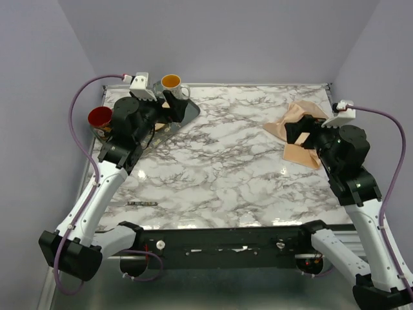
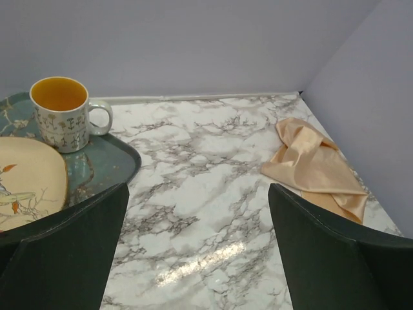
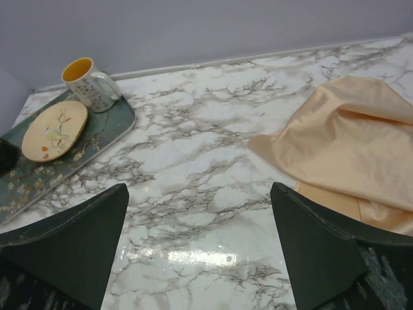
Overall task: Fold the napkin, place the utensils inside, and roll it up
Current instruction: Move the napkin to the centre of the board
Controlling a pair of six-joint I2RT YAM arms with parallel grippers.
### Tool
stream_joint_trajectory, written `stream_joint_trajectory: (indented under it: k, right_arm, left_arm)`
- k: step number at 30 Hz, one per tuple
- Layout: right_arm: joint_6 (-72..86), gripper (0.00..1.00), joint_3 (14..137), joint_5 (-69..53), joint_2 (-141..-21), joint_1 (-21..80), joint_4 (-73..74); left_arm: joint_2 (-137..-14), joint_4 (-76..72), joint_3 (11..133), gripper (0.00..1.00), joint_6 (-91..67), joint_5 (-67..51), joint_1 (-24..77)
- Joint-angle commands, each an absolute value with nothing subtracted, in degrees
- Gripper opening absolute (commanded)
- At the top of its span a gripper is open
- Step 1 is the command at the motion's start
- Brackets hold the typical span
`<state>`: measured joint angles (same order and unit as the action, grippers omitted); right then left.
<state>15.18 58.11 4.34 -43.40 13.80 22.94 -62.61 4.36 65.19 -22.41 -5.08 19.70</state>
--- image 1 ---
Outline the peach cloth napkin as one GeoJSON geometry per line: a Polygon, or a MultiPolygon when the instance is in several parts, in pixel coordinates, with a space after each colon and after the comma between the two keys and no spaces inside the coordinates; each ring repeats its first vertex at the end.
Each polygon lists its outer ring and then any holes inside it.
{"type": "Polygon", "coordinates": [[[311,101],[294,101],[288,105],[287,111],[277,121],[265,123],[263,128],[271,135],[285,142],[283,159],[296,163],[314,170],[318,170],[321,161],[314,150],[304,149],[299,145],[287,143],[286,123],[296,123],[304,115],[311,115],[315,118],[328,119],[325,114],[314,102],[311,101]]]}

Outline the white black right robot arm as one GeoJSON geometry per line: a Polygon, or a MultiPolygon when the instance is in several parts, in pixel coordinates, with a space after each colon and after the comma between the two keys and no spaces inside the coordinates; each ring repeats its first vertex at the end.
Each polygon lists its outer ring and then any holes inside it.
{"type": "Polygon", "coordinates": [[[365,131],[353,125],[327,126],[304,115],[286,123],[287,143],[315,150],[332,192],[357,231],[366,260],[352,252],[321,220],[305,223],[297,236],[304,253],[321,253],[351,284],[360,309],[394,309],[412,303],[412,272],[403,261],[383,213],[375,178],[363,163],[370,150],[365,131]]]}

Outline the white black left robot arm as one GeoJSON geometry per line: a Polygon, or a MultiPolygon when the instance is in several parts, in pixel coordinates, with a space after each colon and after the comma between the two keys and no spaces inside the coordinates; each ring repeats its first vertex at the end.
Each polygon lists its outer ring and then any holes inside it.
{"type": "Polygon", "coordinates": [[[121,223],[100,237],[95,236],[95,231],[110,200],[142,156],[143,140],[158,123],[181,123],[189,103],[189,99],[178,99],[169,90],[153,101],[132,96],[115,102],[111,110],[112,131],[98,160],[92,162],[93,176],[57,229],[44,231],[39,238],[56,280],[62,271],[89,281],[104,259],[121,251],[135,255],[142,250],[141,228],[137,225],[121,223]]]}

